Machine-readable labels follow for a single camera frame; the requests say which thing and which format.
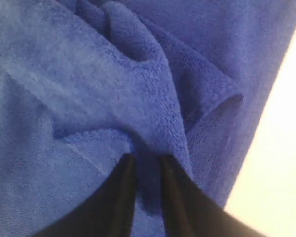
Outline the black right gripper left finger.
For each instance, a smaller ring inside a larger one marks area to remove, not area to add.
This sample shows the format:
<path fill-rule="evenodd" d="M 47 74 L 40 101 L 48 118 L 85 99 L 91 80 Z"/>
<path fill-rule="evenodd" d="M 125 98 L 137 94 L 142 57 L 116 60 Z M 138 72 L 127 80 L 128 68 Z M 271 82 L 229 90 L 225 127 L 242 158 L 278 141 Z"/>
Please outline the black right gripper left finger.
<path fill-rule="evenodd" d="M 124 154 L 102 185 L 79 207 L 36 237 L 128 237 L 137 188 L 136 160 Z"/>

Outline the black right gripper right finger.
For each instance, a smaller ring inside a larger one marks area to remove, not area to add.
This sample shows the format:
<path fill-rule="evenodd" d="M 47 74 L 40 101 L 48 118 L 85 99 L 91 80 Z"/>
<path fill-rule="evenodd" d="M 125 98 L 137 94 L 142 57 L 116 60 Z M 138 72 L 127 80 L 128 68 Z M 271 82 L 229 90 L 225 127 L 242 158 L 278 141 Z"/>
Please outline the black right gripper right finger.
<path fill-rule="evenodd" d="M 160 157 L 162 215 L 168 237 L 260 237 L 224 212 L 172 155 Z"/>

